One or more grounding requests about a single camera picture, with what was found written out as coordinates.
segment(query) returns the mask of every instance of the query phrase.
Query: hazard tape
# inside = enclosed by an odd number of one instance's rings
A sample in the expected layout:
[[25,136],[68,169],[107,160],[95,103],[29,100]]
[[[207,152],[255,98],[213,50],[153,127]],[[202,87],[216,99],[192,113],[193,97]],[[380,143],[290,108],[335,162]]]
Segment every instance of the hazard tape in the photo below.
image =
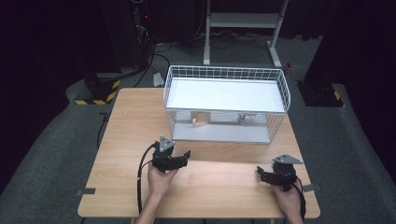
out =
[[339,102],[343,104],[343,107],[346,107],[346,105],[344,105],[343,101],[341,100],[341,95],[338,93],[338,91],[334,91],[334,96],[335,99]]
[[76,105],[108,105],[110,104],[117,93],[117,88],[120,85],[120,80],[114,82],[111,93],[104,97],[104,99],[75,99]]

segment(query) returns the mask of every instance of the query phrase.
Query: wooden table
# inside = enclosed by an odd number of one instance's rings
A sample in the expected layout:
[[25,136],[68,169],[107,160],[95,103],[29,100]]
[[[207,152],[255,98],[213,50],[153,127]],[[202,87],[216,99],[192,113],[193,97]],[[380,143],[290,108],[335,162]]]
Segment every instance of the wooden table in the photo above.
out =
[[[82,217],[137,217],[136,179],[145,150],[160,135],[171,138],[163,105],[163,89],[122,89],[114,104],[102,144],[78,208]],[[289,154],[303,160],[289,117],[271,145],[177,141],[173,156],[191,150],[186,167],[175,176],[158,217],[283,217],[275,196],[260,181],[256,167],[272,172],[272,158]],[[152,158],[152,151],[146,161]],[[294,165],[304,185],[305,166]],[[143,170],[142,202],[148,196]],[[306,217],[318,217],[315,193],[305,193]]]

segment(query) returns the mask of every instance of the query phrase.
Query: hand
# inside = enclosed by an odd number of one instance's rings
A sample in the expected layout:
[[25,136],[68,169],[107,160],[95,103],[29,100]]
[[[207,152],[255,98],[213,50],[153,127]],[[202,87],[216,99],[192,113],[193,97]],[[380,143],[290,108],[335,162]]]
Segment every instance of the hand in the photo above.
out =
[[160,196],[166,194],[169,190],[173,177],[177,174],[177,170],[163,173],[152,165],[152,162],[148,163],[148,185],[149,194]]
[[[303,187],[299,180],[294,185],[302,192]],[[283,191],[282,187],[271,185],[276,196],[277,204],[283,215],[286,217],[290,224],[304,223],[301,217],[301,199],[300,193],[295,187],[291,187],[288,191]]]
[[152,162],[148,163],[149,194],[145,207],[137,218],[135,224],[154,223],[155,216],[163,200],[163,195],[165,195],[169,190],[169,186],[171,185],[172,179],[177,171],[178,169],[164,174],[154,167]]

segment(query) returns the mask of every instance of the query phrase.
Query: wire basket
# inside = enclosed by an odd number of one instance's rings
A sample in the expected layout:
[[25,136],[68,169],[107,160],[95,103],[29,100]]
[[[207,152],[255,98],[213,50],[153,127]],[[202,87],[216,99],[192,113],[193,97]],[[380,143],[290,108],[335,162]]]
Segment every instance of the wire basket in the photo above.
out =
[[175,140],[270,144],[290,92],[281,69],[172,65],[163,100]]

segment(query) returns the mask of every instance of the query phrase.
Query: dark curtain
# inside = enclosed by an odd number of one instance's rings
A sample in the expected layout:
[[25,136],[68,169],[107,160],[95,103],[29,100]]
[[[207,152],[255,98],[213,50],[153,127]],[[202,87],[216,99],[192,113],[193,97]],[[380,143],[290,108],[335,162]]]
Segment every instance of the dark curtain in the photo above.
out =
[[64,41],[60,1],[0,3],[0,193],[81,79]]
[[304,83],[343,84],[361,127],[396,182],[396,14],[391,0],[341,1]]

